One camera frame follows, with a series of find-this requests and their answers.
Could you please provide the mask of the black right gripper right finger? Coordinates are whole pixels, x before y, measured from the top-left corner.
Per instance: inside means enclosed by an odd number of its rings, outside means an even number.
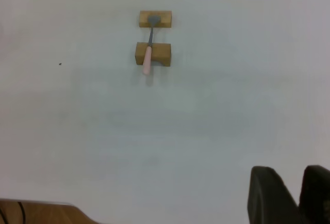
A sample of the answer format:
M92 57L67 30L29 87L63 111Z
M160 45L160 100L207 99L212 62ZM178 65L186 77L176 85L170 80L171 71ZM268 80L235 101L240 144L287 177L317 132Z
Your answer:
M307 166L304 171L299 211L307 223L329 223L329 170Z

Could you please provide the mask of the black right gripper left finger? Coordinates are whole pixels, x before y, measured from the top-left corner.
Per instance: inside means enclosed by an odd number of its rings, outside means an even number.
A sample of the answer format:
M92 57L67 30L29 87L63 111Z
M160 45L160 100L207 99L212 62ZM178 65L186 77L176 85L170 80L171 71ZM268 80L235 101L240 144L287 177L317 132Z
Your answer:
M303 223L298 206L281 177L270 167L251 170L247 212L250 223Z

